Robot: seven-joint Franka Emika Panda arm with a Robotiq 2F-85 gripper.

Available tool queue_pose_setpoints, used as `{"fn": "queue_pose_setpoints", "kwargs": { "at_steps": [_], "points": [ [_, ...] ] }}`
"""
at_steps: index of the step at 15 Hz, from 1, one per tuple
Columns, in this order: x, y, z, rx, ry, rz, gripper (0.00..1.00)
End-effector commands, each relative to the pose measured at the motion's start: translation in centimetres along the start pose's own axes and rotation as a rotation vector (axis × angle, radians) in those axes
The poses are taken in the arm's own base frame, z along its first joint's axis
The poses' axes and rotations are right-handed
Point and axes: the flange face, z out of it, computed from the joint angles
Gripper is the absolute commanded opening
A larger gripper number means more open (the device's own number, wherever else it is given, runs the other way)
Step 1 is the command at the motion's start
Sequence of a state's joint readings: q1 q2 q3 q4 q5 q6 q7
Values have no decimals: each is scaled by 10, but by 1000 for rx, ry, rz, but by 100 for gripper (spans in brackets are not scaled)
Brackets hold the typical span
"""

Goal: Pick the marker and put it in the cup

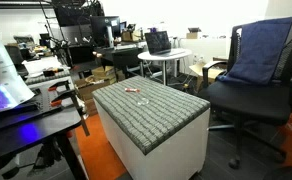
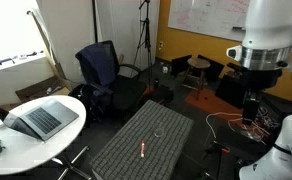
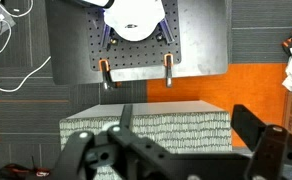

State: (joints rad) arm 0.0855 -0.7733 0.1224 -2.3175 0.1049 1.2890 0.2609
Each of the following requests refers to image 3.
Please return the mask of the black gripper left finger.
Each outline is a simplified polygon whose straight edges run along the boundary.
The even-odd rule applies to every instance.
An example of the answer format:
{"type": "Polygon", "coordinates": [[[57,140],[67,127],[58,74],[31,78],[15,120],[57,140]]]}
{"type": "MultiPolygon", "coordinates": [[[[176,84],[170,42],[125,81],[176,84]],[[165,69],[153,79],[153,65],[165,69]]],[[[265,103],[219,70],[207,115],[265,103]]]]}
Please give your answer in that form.
{"type": "Polygon", "coordinates": [[[102,167],[110,167],[123,180],[168,180],[137,145],[152,155],[152,143],[130,130],[133,106],[123,107],[120,122],[95,135],[73,133],[54,167],[54,180],[94,180],[102,167]]]}

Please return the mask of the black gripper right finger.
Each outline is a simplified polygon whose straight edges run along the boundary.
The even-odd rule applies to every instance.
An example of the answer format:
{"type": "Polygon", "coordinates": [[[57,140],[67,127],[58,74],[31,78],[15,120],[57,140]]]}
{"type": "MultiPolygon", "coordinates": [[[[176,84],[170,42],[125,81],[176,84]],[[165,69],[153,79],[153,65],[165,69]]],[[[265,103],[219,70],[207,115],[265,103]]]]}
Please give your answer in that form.
{"type": "Polygon", "coordinates": [[[241,104],[233,107],[231,127],[252,151],[244,171],[246,180],[288,180],[283,171],[292,168],[292,133],[264,123],[241,104]]]}

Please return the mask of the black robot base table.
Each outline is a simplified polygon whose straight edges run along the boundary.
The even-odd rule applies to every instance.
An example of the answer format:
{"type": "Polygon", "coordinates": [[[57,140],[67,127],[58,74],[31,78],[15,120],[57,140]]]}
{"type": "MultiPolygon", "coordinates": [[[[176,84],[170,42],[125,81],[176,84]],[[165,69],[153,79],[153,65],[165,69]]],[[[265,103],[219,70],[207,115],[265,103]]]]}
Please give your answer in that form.
{"type": "MultiPolygon", "coordinates": [[[[228,65],[228,12],[227,12],[228,0],[176,0],[178,7],[178,28],[180,37],[180,57],[181,61],[178,64],[173,62],[172,66],[172,79],[178,77],[191,77],[191,76],[205,76],[222,74],[227,71],[228,65]]],[[[62,45],[71,48],[75,47],[71,55],[79,55],[79,53],[86,52],[86,55],[82,54],[80,57],[85,57],[89,62],[84,65],[84,62],[78,62],[77,65],[71,66],[72,69],[77,69],[80,75],[76,75],[77,81],[66,82],[65,77],[61,75],[55,75],[53,73],[54,82],[58,85],[70,85],[70,84],[90,84],[90,83],[102,83],[102,73],[100,70],[94,71],[90,66],[90,50],[89,50],[89,30],[87,23],[86,8],[84,13],[79,14],[79,17],[84,17],[83,21],[73,21],[72,23],[66,23],[65,32],[56,25],[51,25],[48,22],[50,14],[48,14],[48,3],[45,0],[46,15],[48,23],[48,35],[50,45],[50,57],[51,63],[55,59],[52,57],[51,50],[57,55],[60,51],[60,43],[65,43],[67,40],[61,40],[61,37],[70,38],[70,32],[83,32],[85,34],[79,34],[75,32],[75,37],[79,40],[84,40],[81,43],[77,41],[76,45],[62,45]]],[[[124,68],[124,69],[110,69],[112,81],[116,83],[116,86],[121,81],[134,81],[134,80],[148,80],[148,79],[166,79],[166,70],[164,63],[159,66],[144,66],[136,68],[124,68]]]]}

